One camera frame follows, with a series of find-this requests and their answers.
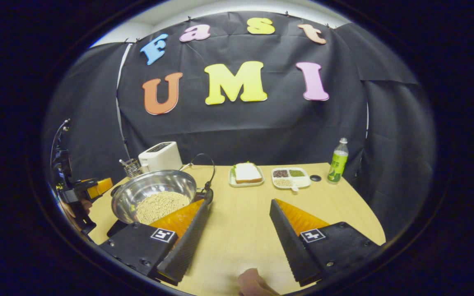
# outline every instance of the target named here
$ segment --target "wooden table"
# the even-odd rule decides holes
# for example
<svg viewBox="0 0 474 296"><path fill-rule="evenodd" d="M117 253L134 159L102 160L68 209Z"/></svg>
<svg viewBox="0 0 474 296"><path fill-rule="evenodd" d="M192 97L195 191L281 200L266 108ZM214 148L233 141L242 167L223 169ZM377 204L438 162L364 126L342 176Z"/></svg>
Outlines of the wooden table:
<svg viewBox="0 0 474 296"><path fill-rule="evenodd" d="M271 171L288 165L264 165L260 167L265 183L256 187L231 187L228 183L231 166L216 167L211 212L192 264L179 286L170 287L200 296L237 295L237 276L248 268L257 268L280 294L309 287L299 287L288 266L269 216L274 198L330 224L347 222L376 244L385 242L380 222L350 184L343 178L337 185L326 182L328 163L289 166L301 167L309 176L318 175L322 180L312 181L310 187L301 188L297 193L277 189L272 184ZM192 175L201 187L211 177L212 166L194 165L184 172ZM106 233L117 220L111 210L110 191L93 203L89 215L97 224L89 236L97 244L107 240Z"/></svg>

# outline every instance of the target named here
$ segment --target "stainless steel bowl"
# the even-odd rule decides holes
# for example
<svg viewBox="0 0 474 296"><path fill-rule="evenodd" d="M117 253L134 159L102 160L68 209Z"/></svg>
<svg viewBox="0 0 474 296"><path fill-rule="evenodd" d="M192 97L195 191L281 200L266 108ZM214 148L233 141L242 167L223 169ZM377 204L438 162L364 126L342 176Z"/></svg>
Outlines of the stainless steel bowl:
<svg viewBox="0 0 474 296"><path fill-rule="evenodd" d="M162 191L184 194L190 202L194 199L197 184L187 173L177 170L161 170L141 174L122 185L113 194L111 207L115 216L124 223L139 222L136 218L138 205L147 197Z"/></svg>

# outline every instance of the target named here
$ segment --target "white tray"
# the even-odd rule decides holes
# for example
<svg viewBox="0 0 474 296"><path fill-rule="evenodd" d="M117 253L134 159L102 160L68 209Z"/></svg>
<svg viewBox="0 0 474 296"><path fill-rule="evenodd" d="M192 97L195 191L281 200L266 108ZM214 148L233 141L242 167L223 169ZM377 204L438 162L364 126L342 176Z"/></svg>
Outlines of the white tray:
<svg viewBox="0 0 474 296"><path fill-rule="evenodd" d="M273 176L273 173L275 171L281 171L281 170L286 170L286 172L288 173L288 177L274 177ZM297 170L297 171L301 171L303 172L304 176L301 176L301 177L292 177L290 176L290 170ZM272 183L275 187L277 188L280 188L280 189L291 189L292 186L278 186L275 184L275 180L282 180L282 179L285 179L285 180L289 180L291 182L291 184L295 185L297 188L303 188L303 187L308 187L310 186L310 178L308 177L308 174L307 172L305 172L305 170L303 170L301 167L277 167L275 169L272 170Z"/></svg>
<svg viewBox="0 0 474 296"><path fill-rule="evenodd" d="M233 186L233 187L250 187L250 186L258 186L258 185L261 185L262 183L265 183L265 175L263 175L263 171L261 170L260 167L257 167L257 169L259 170L259 173L261 174L261 180L260 182L256 182L256 183L241 183L241 184L237 184L237 182L235 182L235 174L232 172L232 170L230 169L230 174L228 176L228 183Z"/></svg>

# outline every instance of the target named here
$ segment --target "sandwich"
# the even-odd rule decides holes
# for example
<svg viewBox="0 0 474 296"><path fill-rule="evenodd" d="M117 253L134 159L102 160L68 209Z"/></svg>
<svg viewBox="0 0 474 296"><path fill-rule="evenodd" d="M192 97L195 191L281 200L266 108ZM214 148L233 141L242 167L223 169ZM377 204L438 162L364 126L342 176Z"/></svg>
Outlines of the sandwich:
<svg viewBox="0 0 474 296"><path fill-rule="evenodd" d="M237 163L233 166L233 172L235 173L235 183L258 183L263 180L259 169L254 163Z"/></svg>

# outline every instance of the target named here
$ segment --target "plastic bottle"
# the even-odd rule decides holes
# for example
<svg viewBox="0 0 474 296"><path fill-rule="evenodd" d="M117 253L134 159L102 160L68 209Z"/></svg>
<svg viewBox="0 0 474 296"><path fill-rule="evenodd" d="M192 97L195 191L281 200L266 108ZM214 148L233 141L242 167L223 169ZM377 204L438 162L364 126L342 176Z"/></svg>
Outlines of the plastic bottle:
<svg viewBox="0 0 474 296"><path fill-rule="evenodd" d="M339 145L334 149L332 162L330 163L330 170L327 176L327 181L330 184L337 184L341 179L343 170L345 169L346 159L349 157L349 150L346 148L346 138L339 140Z"/></svg>

